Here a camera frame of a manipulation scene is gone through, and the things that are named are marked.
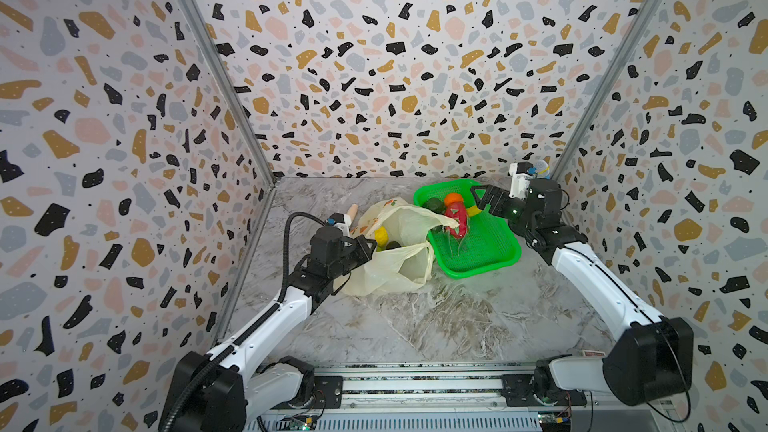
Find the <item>yellow banana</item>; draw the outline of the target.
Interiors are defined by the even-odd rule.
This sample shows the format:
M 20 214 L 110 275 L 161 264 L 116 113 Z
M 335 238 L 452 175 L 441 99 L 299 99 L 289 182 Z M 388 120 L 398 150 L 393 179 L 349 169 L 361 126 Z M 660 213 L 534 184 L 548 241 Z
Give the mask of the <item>yellow banana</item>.
M 479 209 L 476 205 L 473 205 L 473 206 L 467 208 L 466 211 L 467 211 L 467 215 L 469 217 L 477 216 L 477 215 L 479 215 L 482 212 L 482 210 Z

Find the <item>pink dragon fruit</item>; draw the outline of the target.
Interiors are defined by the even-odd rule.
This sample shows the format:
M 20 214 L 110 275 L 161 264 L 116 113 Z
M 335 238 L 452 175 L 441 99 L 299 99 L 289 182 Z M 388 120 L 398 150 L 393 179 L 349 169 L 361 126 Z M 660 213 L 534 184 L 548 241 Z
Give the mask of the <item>pink dragon fruit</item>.
M 460 253 L 463 241 L 469 232 L 469 215 L 462 201 L 455 201 L 446 205 L 444 215 L 457 222 L 456 227 L 448 228 L 449 252 L 455 256 Z

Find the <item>yellow lemon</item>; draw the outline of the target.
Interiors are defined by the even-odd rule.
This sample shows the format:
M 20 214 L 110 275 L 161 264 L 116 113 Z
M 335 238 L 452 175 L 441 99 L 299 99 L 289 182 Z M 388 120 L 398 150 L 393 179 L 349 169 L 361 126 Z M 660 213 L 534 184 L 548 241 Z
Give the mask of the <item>yellow lemon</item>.
M 374 231 L 374 240 L 379 248 L 385 248 L 389 243 L 389 233 L 381 226 Z

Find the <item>cream plastic bag orange print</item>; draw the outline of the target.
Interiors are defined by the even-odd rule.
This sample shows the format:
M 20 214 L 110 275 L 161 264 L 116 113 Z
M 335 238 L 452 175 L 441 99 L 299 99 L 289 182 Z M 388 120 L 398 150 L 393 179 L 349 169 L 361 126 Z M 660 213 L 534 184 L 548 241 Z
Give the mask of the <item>cream plastic bag orange print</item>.
M 363 213 L 352 229 L 374 241 L 372 259 L 335 284 L 342 293 L 355 297 L 414 292 L 432 276 L 436 253 L 429 233 L 458 225 L 453 218 L 401 197 L 380 201 Z

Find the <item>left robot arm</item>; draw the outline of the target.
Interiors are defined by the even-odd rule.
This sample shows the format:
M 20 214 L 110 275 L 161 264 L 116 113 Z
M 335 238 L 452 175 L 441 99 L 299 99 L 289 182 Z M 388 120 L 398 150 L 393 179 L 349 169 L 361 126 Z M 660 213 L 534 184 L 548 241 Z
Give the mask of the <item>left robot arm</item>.
M 280 404 L 304 407 L 314 394 L 314 368 L 293 357 L 264 361 L 297 326 L 339 290 L 335 282 L 367 264 L 373 239 L 320 227 L 310 251 L 285 276 L 278 296 L 247 325 L 201 354 L 177 364 L 159 421 L 161 431 L 242 431 Z

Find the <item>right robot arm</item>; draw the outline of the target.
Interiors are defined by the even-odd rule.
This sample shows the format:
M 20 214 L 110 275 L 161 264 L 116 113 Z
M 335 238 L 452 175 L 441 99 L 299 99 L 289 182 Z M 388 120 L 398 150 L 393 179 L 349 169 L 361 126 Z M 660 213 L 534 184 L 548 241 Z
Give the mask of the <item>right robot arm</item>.
M 604 356 L 538 361 L 531 388 L 540 401 L 580 390 L 611 393 L 622 404 L 637 406 L 689 393 L 691 326 L 646 303 L 598 258 L 586 236 L 563 219 L 564 191 L 557 182 L 534 178 L 520 197 L 491 185 L 474 186 L 471 193 L 480 210 L 506 220 L 517 237 L 576 287 L 615 340 Z

